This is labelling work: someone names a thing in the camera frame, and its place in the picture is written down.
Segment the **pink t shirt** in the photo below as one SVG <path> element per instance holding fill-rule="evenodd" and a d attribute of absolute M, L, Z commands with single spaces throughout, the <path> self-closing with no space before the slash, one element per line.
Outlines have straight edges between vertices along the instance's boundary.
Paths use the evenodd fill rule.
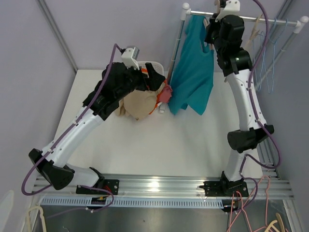
<path fill-rule="evenodd" d="M 170 85 L 166 85 L 158 95 L 158 102 L 168 103 L 172 97 L 172 88 Z"/>

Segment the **orange t shirt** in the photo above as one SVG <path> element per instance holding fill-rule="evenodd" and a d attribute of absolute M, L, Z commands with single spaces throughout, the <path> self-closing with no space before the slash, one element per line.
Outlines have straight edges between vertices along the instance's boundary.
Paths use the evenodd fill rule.
<path fill-rule="evenodd" d="M 146 70 L 146 68 L 142 68 L 141 69 L 142 73 L 147 75 L 147 77 L 149 77 L 148 75 L 148 71 Z M 161 102 L 159 101 L 159 98 L 160 98 L 160 95 L 164 89 L 164 87 L 167 85 L 167 81 L 165 80 L 162 84 L 161 84 L 161 87 L 159 88 L 159 90 L 157 91 L 157 96 L 156 96 L 156 104 L 155 104 L 155 107 L 154 109 L 149 113 L 149 115 L 151 115 L 156 109 L 157 107 L 161 104 Z"/>

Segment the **beige t shirt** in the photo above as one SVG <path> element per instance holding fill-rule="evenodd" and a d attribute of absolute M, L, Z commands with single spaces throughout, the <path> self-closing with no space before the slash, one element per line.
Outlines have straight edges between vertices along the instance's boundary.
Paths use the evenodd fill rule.
<path fill-rule="evenodd" d="M 114 114 L 142 120 L 154 109 L 156 96 L 157 91 L 134 90 L 119 101 L 119 107 L 114 111 Z"/>

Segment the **teal t shirt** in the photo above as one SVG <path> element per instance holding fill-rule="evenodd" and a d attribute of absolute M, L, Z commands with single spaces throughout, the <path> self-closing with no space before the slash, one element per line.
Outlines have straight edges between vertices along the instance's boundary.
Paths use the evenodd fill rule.
<path fill-rule="evenodd" d="M 186 38 L 170 82 L 168 105 L 173 115 L 192 108 L 203 115 L 213 88 L 214 50 L 205 42 L 204 17 L 193 15 L 185 30 Z"/>

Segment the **blue wire hanger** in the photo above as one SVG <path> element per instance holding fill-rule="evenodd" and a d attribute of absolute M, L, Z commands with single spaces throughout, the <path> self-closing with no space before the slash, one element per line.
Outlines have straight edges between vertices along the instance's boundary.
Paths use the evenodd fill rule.
<path fill-rule="evenodd" d="M 274 92 L 274 80 L 275 80 L 275 51 L 276 51 L 276 43 L 270 42 L 272 45 L 272 63 L 269 67 L 267 67 L 266 54 L 267 49 L 263 48 L 263 41 L 265 38 L 265 32 L 259 32 L 258 39 L 260 40 L 260 51 L 259 54 L 262 54 L 258 67 L 254 71 L 254 81 L 255 88 L 259 92 L 262 89 L 262 83 L 266 81 L 267 92 L 268 94 L 272 94 Z"/>
<path fill-rule="evenodd" d="M 279 38 L 282 36 L 282 34 L 284 33 L 284 31 L 286 30 L 288 25 L 288 19 L 285 20 L 285 24 L 283 26 L 283 29 L 281 31 L 279 31 L 278 26 L 274 25 L 274 31 L 272 34 L 272 37 L 269 39 L 269 41 L 271 42 L 271 44 L 273 45 L 273 57 L 272 57 L 272 64 L 271 64 L 271 78 L 274 78 L 275 75 L 275 55 L 276 55 L 276 46 L 278 43 Z"/>

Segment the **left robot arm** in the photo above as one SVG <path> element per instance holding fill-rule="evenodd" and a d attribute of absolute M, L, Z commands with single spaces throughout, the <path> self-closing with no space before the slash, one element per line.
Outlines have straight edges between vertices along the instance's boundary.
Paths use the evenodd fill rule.
<path fill-rule="evenodd" d="M 150 62 L 138 69 L 121 62 L 107 65 L 101 80 L 62 134 L 43 149 L 30 151 L 28 156 L 38 173 L 55 190 L 73 184 L 82 189 L 87 187 L 94 194 L 102 192 L 105 182 L 102 173 L 92 167 L 69 165 L 68 160 L 80 143 L 119 107 L 120 100 L 134 90 L 157 91 L 165 79 Z"/>

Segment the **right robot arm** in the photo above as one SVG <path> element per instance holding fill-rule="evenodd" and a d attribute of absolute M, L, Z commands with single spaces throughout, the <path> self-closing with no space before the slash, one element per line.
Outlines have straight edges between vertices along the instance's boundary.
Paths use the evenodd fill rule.
<path fill-rule="evenodd" d="M 212 44 L 217 52 L 217 62 L 234 95 L 239 114 L 239 129 L 227 134 L 231 154 L 226 169 L 218 181 L 205 181 L 201 186 L 207 197 L 232 197 L 239 191 L 247 197 L 247 184 L 242 175 L 246 159 L 257 146 L 274 132 L 267 124 L 257 99 L 253 81 L 249 75 L 252 61 L 249 53 L 241 47 L 245 29 L 241 17 L 213 14 L 207 25 L 205 42 Z"/>

